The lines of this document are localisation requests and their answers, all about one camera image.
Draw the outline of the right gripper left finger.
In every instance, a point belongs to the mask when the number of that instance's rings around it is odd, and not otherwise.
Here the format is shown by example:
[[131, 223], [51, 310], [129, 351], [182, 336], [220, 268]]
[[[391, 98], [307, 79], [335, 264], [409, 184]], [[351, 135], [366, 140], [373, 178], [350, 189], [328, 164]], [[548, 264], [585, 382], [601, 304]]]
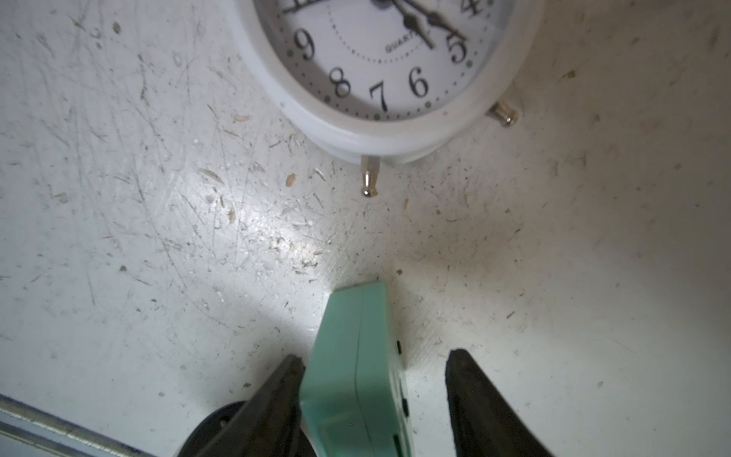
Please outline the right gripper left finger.
[[247, 401], [211, 413], [188, 436], [179, 456], [304, 456], [300, 357], [289, 354]]

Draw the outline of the mint square clock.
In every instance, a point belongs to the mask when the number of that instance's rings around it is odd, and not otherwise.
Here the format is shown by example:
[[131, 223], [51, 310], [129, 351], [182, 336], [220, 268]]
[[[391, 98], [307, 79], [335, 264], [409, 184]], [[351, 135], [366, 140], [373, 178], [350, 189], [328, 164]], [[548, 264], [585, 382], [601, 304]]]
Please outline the mint square clock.
[[409, 456], [402, 345], [382, 282], [331, 293], [299, 391], [319, 456]]

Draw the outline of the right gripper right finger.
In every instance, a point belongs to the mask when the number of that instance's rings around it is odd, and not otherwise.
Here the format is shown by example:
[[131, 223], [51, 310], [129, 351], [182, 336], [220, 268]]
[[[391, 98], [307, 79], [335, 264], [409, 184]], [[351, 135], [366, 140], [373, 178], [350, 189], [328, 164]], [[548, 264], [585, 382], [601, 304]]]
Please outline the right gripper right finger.
[[458, 456], [549, 456], [470, 353], [451, 350], [445, 366], [450, 424]]

